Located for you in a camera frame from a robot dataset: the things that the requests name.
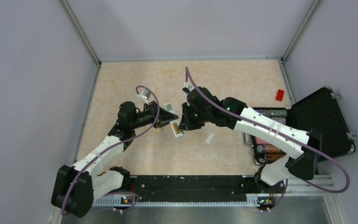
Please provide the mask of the white remote control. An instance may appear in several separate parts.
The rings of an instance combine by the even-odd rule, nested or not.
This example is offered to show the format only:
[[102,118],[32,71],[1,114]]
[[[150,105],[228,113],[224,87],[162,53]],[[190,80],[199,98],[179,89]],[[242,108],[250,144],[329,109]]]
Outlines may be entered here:
[[[168,111],[168,112],[170,112],[170,113],[176,115],[172,103],[163,104],[163,107],[164,107],[164,109],[165,109],[166,111]],[[174,120],[170,121],[170,126],[171,126],[172,131],[173,131],[173,133],[174,133],[174,136],[175,136],[176,138],[183,136],[183,135],[184,135],[184,132],[183,132],[182,130],[180,130],[180,129],[179,129],[179,133],[178,133],[178,134],[175,133],[174,128],[173,128],[173,126],[172,126],[173,123],[176,123],[177,126],[178,126],[178,129],[179,129],[179,117],[178,117],[178,115],[176,115],[176,118],[175,118]]]

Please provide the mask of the orange AAA battery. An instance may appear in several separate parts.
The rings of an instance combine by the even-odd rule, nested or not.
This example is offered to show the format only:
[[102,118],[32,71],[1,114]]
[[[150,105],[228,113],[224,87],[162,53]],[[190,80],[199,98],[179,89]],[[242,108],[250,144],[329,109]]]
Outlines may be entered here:
[[178,129],[177,124],[176,124],[176,123],[173,123],[172,126],[173,126],[173,128],[174,128],[175,133],[178,134],[178,133],[179,133],[179,129]]

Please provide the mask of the white battery cover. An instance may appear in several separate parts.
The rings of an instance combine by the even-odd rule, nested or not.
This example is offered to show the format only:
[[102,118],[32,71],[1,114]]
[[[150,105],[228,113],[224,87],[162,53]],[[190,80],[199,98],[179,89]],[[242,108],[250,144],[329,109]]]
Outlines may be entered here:
[[215,134],[214,134],[214,133],[210,133],[210,134],[208,135],[208,137],[206,138],[205,143],[206,143],[206,144],[210,144],[210,143],[212,142],[212,140],[214,139],[214,137],[215,137]]

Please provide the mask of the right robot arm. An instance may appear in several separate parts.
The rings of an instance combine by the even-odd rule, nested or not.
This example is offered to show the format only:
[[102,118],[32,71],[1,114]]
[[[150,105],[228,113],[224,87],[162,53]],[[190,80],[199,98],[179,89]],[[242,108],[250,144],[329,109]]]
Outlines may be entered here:
[[312,180],[315,175],[319,154],[309,150],[320,150],[322,133],[319,130],[299,130],[262,115],[246,103],[227,97],[218,100],[205,87],[198,91],[184,87],[187,102],[182,104],[182,119],[179,129],[191,131],[210,122],[218,127],[248,133],[285,153],[273,163],[259,168],[255,174],[255,187],[268,192],[273,185],[291,177]]

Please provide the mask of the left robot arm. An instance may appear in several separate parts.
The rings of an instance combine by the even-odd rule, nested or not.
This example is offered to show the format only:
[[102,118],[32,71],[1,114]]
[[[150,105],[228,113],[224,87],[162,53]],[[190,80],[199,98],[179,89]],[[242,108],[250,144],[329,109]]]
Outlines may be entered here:
[[121,167],[105,171],[105,167],[138,138],[137,128],[162,128],[177,119],[178,115],[165,110],[155,100],[145,103],[142,111],[131,101],[123,102],[116,123],[100,145],[73,165],[59,168],[51,204],[65,214],[83,217],[95,200],[113,190],[127,192],[131,187],[129,171]]

